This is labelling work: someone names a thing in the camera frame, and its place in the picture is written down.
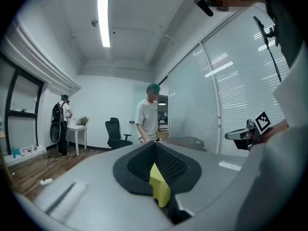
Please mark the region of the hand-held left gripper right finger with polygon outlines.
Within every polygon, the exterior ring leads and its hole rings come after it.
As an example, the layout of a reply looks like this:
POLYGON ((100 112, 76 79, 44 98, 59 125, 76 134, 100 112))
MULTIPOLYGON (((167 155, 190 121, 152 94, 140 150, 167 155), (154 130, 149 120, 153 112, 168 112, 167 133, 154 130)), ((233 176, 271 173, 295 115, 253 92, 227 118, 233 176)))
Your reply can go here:
POLYGON ((193 217, 235 179, 246 158, 156 142, 156 166, 171 190, 172 215, 193 217))

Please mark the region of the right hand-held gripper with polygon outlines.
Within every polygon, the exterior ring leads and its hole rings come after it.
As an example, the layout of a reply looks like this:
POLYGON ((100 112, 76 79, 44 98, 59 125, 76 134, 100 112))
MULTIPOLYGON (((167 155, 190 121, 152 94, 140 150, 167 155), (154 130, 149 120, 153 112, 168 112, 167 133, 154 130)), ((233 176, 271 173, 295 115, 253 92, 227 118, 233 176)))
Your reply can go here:
POLYGON ((271 122, 264 110, 260 110, 251 119, 247 120, 246 128, 228 132, 225 139, 234 141, 237 149, 249 150, 253 145, 258 144, 271 125, 271 122))

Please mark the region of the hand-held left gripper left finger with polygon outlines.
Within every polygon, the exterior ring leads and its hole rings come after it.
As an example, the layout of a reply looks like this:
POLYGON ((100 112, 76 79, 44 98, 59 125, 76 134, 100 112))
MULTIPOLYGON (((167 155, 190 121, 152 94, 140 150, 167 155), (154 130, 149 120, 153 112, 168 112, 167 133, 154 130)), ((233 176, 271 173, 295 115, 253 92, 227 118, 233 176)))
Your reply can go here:
POLYGON ((74 181, 86 185, 66 225, 81 231, 162 231, 173 223, 151 196, 126 191, 113 176, 118 158, 139 148, 126 146, 90 156, 58 177, 37 196, 34 204, 45 211, 74 181))

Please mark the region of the white venetian blinds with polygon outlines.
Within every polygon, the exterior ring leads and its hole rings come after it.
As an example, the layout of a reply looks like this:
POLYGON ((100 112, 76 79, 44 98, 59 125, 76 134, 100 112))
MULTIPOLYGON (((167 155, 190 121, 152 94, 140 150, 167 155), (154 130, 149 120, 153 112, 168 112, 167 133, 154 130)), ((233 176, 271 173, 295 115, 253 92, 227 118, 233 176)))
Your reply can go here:
POLYGON ((260 110, 272 124, 284 119, 272 93, 289 68, 275 40, 264 43, 255 19, 265 31, 273 26, 265 11, 252 6, 200 42, 169 73, 170 137, 194 137, 206 151, 247 156, 225 134, 244 128, 260 110))

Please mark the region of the yellow-green round tablecloth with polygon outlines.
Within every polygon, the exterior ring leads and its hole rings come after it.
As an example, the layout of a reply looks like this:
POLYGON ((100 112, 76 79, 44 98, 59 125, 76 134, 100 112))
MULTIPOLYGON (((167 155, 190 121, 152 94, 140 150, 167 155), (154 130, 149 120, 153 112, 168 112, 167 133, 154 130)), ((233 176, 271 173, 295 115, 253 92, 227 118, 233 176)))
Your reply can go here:
POLYGON ((159 207, 166 207, 170 200, 170 188, 156 164, 153 164, 150 171, 150 185, 153 188, 153 198, 158 201, 159 207))

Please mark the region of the black office chair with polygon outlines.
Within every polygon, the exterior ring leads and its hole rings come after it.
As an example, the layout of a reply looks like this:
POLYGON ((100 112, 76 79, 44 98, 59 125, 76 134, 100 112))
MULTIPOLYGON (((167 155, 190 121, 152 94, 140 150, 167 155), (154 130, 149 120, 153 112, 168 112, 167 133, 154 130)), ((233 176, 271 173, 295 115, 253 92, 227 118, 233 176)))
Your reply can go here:
POLYGON ((121 139, 120 123, 118 118, 111 117, 109 121, 105 122, 105 126, 109 136, 107 144, 112 150, 133 144, 131 141, 128 141, 128 137, 131 136, 130 134, 124 134, 125 139, 121 139))

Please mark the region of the small white table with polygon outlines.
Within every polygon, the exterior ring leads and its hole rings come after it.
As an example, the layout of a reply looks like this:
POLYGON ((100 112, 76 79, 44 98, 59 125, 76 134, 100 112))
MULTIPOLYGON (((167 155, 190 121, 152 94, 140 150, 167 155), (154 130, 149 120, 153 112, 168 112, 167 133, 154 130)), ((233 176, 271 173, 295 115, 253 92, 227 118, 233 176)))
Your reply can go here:
POLYGON ((70 144, 69 141, 69 132, 72 131, 75 133, 75 148, 76 148, 76 154, 77 156, 80 156, 79 152, 79 142, 78 142, 78 133, 80 131, 84 131, 84 149, 87 149, 87 126, 69 126, 67 128, 67 134, 66 134, 66 144, 67 146, 70 144))

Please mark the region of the black grey round hanging device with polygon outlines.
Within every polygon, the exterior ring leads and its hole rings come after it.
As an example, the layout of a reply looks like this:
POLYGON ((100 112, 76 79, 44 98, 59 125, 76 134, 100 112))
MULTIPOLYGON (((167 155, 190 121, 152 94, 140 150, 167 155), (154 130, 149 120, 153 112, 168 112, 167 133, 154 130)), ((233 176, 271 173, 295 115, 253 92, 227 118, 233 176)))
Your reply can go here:
POLYGON ((50 139, 51 142, 57 144, 61 137, 61 125, 59 123, 51 123, 50 139))

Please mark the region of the row of small colourful bottles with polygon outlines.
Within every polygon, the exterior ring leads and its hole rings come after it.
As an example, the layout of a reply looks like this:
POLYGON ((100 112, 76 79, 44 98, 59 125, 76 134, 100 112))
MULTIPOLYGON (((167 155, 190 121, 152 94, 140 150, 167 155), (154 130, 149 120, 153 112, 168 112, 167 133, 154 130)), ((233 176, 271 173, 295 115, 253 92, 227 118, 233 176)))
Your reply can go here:
POLYGON ((32 144, 28 147, 21 148, 21 149, 12 147, 11 152, 12 152, 13 158, 16 158, 20 156, 23 157, 23 156, 28 156, 28 155, 44 152, 44 148, 42 146, 32 144))

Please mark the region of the black-framed window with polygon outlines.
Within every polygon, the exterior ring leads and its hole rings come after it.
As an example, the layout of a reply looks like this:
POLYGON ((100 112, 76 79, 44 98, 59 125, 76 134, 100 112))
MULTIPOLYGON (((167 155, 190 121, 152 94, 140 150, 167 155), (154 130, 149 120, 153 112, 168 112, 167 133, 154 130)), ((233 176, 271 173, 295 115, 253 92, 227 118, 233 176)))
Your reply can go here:
POLYGON ((4 132, 8 154, 38 143, 38 107, 44 82, 0 52, 0 66, 9 70, 4 105, 4 132))

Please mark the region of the white ceiling pipes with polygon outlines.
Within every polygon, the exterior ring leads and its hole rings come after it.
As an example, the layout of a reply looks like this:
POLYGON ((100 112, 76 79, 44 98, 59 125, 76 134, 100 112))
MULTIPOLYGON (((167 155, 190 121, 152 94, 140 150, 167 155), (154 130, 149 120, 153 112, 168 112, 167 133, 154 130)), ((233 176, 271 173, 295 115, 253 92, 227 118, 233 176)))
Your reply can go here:
POLYGON ((11 22, 3 35, 0 49, 13 63, 46 81, 58 92, 72 95, 81 89, 38 45, 21 22, 11 22))

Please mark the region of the long ceiling light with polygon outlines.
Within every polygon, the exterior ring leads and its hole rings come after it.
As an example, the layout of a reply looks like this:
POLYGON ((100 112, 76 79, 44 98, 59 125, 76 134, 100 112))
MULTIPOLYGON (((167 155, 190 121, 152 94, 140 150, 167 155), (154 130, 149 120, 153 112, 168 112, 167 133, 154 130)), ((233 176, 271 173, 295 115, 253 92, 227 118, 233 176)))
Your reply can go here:
POLYGON ((102 45, 110 48, 109 0, 97 0, 97 9, 102 45))

